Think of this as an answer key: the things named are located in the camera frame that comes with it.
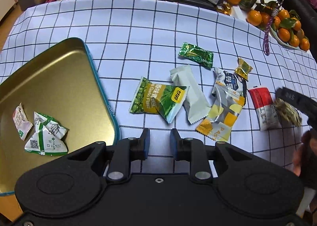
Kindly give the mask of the plain white snack packet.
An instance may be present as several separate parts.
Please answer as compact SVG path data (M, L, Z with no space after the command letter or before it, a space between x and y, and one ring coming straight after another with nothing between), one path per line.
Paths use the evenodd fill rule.
M187 96L183 102L187 119L190 124L205 118L211 106L198 85L189 65L183 65L170 70L171 80L175 85L188 87Z

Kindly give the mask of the gold wrapped candy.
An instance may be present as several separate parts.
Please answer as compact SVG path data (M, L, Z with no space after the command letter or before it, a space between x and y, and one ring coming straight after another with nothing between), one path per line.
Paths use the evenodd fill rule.
M238 67L235 69L235 73L242 77L244 80L248 81L248 75L253 70L253 67L249 65L242 58L238 58Z

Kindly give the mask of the gold metal tin tray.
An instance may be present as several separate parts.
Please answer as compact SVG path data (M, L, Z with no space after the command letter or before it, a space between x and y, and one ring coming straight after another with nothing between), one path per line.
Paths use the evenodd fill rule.
M116 144L121 132L92 55L79 38L45 50L1 84L1 195L12 195L18 178L52 160L25 151L12 116L22 105L27 118L50 115L68 129L64 142L73 152L96 141Z

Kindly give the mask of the green pea snack packet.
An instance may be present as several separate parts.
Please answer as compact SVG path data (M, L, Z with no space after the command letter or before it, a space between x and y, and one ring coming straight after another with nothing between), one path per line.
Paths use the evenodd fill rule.
M132 114L159 114L170 124L185 101L188 86L153 83L142 77L130 106Z

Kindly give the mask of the plate of oranges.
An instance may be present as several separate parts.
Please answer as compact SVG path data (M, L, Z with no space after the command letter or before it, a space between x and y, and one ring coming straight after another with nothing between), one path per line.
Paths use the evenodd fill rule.
M272 8L264 8L262 11L259 9L250 10L247 13L246 21L253 26L258 27L263 32L268 27L269 34L273 36L280 44L300 49L304 52L309 51L310 41L305 35L302 28L301 21L296 16L294 10L290 12L284 9L277 11L277 14L273 15Z

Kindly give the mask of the blue white snack packet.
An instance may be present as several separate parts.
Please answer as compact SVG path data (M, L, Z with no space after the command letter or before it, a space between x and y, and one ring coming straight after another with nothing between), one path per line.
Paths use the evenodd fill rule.
M240 96L246 97L247 85L242 77L221 68L214 68L213 70L215 73L215 83L234 90Z

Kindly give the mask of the yellow white pastry packet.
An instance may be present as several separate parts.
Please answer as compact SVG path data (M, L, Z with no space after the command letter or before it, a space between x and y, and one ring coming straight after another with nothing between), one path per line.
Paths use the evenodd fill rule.
M219 84L214 85L212 93L215 94L215 101L196 131L214 141L228 141L245 105L245 97L239 91Z

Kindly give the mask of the green white triangular packet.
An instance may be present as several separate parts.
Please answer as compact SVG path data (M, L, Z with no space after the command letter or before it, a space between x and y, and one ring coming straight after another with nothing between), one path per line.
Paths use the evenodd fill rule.
M26 142L24 150L44 156L63 156L68 148L63 138L68 129L52 116L34 112L35 132Z

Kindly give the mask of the red white snack packet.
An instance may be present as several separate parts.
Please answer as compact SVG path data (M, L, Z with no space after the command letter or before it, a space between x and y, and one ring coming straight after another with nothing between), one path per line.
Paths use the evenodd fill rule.
M267 87L254 87L248 90L253 101L260 131L275 128L279 125L278 114Z

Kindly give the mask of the small pink white packet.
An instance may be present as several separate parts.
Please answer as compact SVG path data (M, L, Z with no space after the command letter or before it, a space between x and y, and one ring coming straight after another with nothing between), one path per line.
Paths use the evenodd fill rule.
M33 124L28 120L21 103L14 110L12 119L19 137L24 141L32 129Z

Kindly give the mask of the dark green candy wrapper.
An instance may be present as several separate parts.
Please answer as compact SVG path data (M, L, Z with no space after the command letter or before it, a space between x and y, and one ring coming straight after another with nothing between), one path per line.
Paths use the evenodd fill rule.
M213 66L213 52L187 42L182 44L178 55L209 69Z

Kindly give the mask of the white blue checked tablecloth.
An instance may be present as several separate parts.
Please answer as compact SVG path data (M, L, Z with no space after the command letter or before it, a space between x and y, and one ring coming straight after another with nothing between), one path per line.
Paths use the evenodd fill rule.
M122 136L139 136L145 127L151 131L149 157L134 162L134 172L186 171L187 163L172 158L171 128L213 145L188 123L184 110L172 124L158 115L129 112L141 77L168 84L171 69L189 63L178 55L185 42L211 51L213 65L225 71L234 71L238 58L244 59L252 66L248 88L264 86L274 93L285 86L316 98L316 62L310 53L271 39L265 55L263 32L246 21L155 0L64 0L28 9L14 20L1 48L1 80L69 37L87 44Z

